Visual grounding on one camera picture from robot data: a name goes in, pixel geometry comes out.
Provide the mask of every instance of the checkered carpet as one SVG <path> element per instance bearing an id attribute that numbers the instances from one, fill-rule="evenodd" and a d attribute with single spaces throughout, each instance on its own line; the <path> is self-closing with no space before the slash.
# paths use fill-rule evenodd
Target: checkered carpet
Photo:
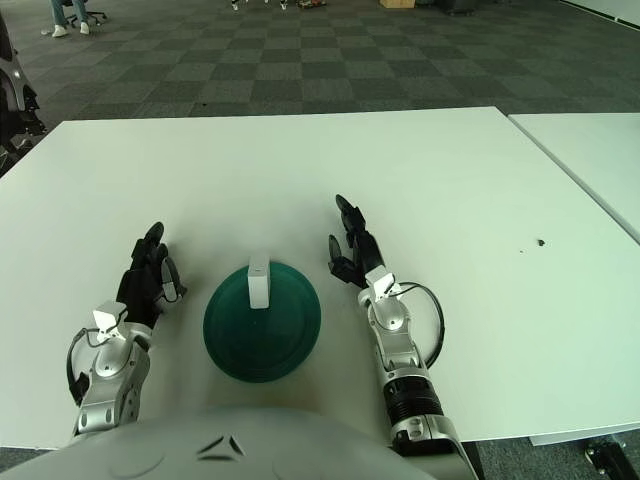
<path id="1" fill-rule="evenodd" d="M 109 20 L 61 39 L 42 0 L 0 0 L 49 127 L 65 119 L 496 105 L 640 111 L 640 32 L 550 0 L 472 17 L 329 0 L 89 0 Z"/>

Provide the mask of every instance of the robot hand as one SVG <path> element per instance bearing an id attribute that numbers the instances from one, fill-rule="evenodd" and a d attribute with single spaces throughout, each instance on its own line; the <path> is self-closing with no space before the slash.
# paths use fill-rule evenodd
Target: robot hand
<path id="1" fill-rule="evenodd" d="M 158 302 L 176 302 L 187 291 L 167 246 L 161 243 L 163 233 L 162 223 L 157 222 L 138 239 L 117 301 L 94 310 L 97 328 L 83 328 L 73 338 L 67 354 L 67 380 L 80 407 L 76 435 L 108 430 L 138 417 L 140 390 L 149 371 L 151 333 L 162 313 Z M 97 334 L 97 344 L 90 341 L 89 333 Z M 90 374 L 82 372 L 76 379 L 71 355 L 85 336 L 98 352 Z"/>
<path id="2" fill-rule="evenodd" d="M 353 260 L 342 255 L 338 241 L 331 235 L 329 269 L 344 282 L 363 289 L 358 302 L 366 309 L 375 344 L 375 362 L 394 450 L 403 456 L 450 453 L 466 459 L 427 371 L 438 357 L 444 340 L 444 317 L 438 299 L 423 285 L 396 282 L 382 260 L 375 238 L 365 228 L 360 209 L 340 195 L 336 196 L 336 203 L 342 213 L 347 243 L 353 248 Z M 440 318 L 437 346 L 426 361 L 411 338 L 411 315 L 401 301 L 402 295 L 414 288 L 423 289 L 432 298 Z"/>

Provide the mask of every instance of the cardboard box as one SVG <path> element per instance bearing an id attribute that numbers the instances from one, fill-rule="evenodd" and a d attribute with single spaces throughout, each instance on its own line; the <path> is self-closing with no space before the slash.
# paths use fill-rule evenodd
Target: cardboard box
<path id="1" fill-rule="evenodd" d="M 414 8 L 416 0 L 380 0 L 384 8 Z"/>

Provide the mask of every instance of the white tabletop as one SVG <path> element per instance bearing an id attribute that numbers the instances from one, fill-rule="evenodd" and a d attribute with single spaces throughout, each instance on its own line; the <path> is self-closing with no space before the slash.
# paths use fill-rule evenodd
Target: white tabletop
<path id="1" fill-rule="evenodd" d="M 328 234 L 345 246 L 338 192 L 398 279 L 439 295 L 431 374 L 462 440 L 640 421 L 640 249 L 498 110 L 85 121 L 0 181 L 0 444 L 67 443 L 69 341 L 156 220 L 190 291 L 157 325 L 141 418 L 281 405 L 386 441 L 357 289 L 327 268 Z M 323 315 L 305 363 L 253 385 L 215 367 L 202 317 L 260 249 L 309 278 Z M 433 312 L 407 299 L 426 354 Z"/>
<path id="2" fill-rule="evenodd" d="M 510 118 L 640 243 L 640 113 Z"/>

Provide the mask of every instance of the green plate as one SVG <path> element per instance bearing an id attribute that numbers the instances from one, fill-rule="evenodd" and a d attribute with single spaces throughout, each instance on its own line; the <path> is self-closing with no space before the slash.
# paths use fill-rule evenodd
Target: green plate
<path id="1" fill-rule="evenodd" d="M 204 343 L 222 371 L 245 382 L 269 382 L 309 355 L 320 331 L 320 302 L 309 280 L 281 263 L 270 264 L 269 308 L 249 306 L 247 271 L 232 273 L 204 314 Z"/>

